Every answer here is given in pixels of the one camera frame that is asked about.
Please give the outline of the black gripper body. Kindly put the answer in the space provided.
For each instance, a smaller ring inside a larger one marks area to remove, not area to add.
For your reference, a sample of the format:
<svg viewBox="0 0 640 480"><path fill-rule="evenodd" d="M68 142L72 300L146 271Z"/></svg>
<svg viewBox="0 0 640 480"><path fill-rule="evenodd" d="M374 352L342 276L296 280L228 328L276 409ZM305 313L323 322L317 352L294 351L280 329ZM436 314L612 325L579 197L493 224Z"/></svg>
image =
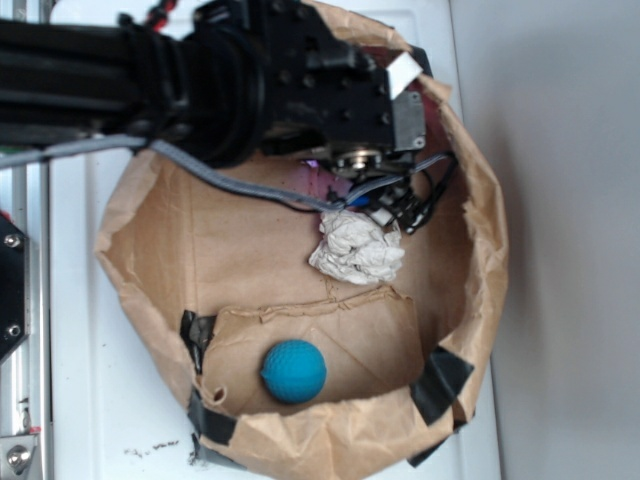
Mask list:
<svg viewBox="0 0 640 480"><path fill-rule="evenodd" d="M423 101L409 88L422 65L409 53L379 61L301 1L267 1L262 12L273 78L263 153L353 180L408 175L426 144Z"/></svg>

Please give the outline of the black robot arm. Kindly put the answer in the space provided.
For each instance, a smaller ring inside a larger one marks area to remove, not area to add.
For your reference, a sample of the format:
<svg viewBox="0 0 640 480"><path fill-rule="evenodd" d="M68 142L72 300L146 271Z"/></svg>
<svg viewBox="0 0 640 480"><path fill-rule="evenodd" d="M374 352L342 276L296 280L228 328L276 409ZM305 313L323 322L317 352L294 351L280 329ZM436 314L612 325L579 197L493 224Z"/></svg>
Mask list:
<svg viewBox="0 0 640 480"><path fill-rule="evenodd" d="M166 141L199 165L255 152L350 178L404 173L426 143L419 95L302 1L212 1L181 40L156 7L116 27L1 24L5 168Z"/></svg>

